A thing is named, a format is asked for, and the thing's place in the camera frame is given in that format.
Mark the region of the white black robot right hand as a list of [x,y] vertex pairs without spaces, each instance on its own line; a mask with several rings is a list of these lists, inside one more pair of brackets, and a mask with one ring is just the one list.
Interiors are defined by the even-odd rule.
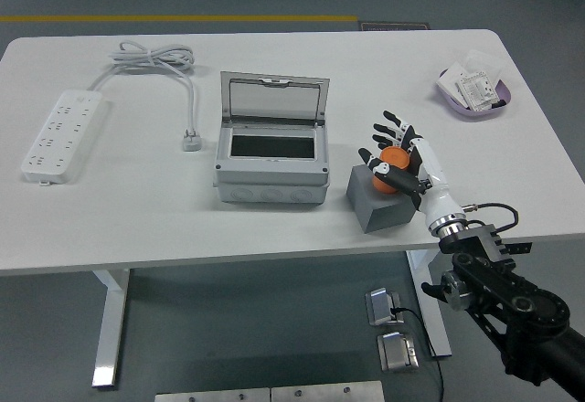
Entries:
[[394,113],[383,111],[383,116],[384,123],[373,125],[372,139],[379,149],[398,147],[409,158],[409,165],[401,170],[361,148],[358,153],[364,164],[378,181],[410,197],[415,209],[425,216],[426,227],[434,237],[446,236],[449,228],[463,229],[466,215],[453,200],[447,178],[429,142]]

